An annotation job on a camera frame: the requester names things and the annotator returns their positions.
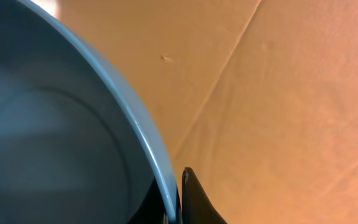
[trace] blue bowl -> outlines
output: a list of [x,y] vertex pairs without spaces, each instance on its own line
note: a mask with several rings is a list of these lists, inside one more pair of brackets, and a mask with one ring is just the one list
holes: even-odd
[[0,223],[128,223],[153,183],[175,221],[167,150],[125,79],[34,3],[0,0]]

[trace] light blue rim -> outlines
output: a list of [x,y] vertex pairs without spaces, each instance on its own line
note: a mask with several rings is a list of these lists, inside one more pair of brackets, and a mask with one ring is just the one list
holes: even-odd
[[35,3],[29,0],[17,1],[34,11],[61,33],[82,54],[109,88],[139,138],[158,183],[167,217],[171,222],[174,222],[177,219],[175,173],[161,135],[143,102],[124,77],[97,50],[69,31],[62,23]]

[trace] seam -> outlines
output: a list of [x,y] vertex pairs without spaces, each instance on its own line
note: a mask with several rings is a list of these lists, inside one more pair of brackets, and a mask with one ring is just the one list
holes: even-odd
[[254,20],[258,10],[260,9],[260,6],[262,5],[262,0],[259,0],[254,11],[252,12],[249,20],[246,22],[241,35],[239,36],[239,38],[236,40],[236,43],[234,44],[234,47],[232,48],[231,52],[229,53],[229,56],[226,58],[226,60],[223,63],[222,68],[219,71],[219,75],[218,78],[216,79],[216,81],[213,83],[212,88],[209,90],[209,92],[207,93],[206,97],[204,98],[203,102],[201,103],[201,106],[199,108],[199,110],[196,112],[196,114],[194,115],[193,119],[191,120],[190,125],[188,126],[188,128],[185,129],[185,132],[181,135],[181,138],[179,139],[179,142],[177,144],[177,146],[174,148],[174,153],[177,153],[177,150],[180,149],[183,145],[183,143],[185,142],[187,136],[189,135],[190,131],[194,128],[194,126],[196,125],[197,121],[200,119],[200,116],[202,114],[202,112],[204,111],[204,109],[206,108],[206,105],[209,101],[209,99],[211,98],[213,92],[215,91],[223,72],[225,71],[227,65],[229,64],[234,52],[236,51],[236,49],[238,48],[240,41],[242,40],[242,38],[244,37],[244,35],[246,34],[246,31],[249,27],[249,24]]

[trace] orange surface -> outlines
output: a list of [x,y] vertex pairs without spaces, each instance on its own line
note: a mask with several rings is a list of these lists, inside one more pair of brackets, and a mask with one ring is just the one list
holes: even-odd
[[61,7],[229,223],[358,223],[358,1]]

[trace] bright light spot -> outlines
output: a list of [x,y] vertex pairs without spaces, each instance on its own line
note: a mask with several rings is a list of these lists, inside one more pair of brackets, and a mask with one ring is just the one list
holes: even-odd
[[58,0],[31,0],[32,2],[39,5],[43,10],[47,11],[54,18],[59,17],[59,4]]

